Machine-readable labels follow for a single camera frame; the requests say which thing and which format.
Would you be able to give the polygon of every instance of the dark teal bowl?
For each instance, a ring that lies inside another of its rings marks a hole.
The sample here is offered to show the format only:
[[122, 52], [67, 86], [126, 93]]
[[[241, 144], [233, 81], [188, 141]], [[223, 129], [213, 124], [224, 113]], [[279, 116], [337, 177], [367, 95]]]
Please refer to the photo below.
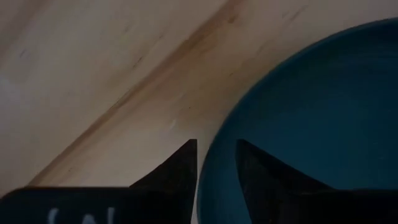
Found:
[[240, 138], [336, 189], [398, 189], [398, 20], [313, 44], [250, 90], [206, 156], [200, 223], [251, 223], [234, 159]]

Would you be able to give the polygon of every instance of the teal bowl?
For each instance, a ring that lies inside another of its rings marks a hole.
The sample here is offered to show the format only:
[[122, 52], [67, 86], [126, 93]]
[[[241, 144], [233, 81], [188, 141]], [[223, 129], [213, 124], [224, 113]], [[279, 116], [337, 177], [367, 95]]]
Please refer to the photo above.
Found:
[[336, 189], [398, 189], [398, 20], [321, 40], [247, 93], [206, 156], [200, 223], [251, 223], [236, 172], [237, 139]]

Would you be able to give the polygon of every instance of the wooden table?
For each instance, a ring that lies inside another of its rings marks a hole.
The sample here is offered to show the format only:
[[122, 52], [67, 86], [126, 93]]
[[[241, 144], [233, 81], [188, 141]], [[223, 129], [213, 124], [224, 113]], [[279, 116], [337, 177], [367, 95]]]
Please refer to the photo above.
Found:
[[201, 165], [278, 63], [395, 16], [395, 0], [1, 1], [0, 194], [130, 185], [189, 138]]

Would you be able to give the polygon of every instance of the light wood surface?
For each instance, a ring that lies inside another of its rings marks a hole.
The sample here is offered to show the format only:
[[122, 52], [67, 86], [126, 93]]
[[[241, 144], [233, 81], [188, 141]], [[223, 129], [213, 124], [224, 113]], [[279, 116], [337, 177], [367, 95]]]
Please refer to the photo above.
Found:
[[395, 0], [6, 2], [0, 193], [130, 185], [189, 138], [201, 165], [233, 106], [278, 63], [398, 16]]

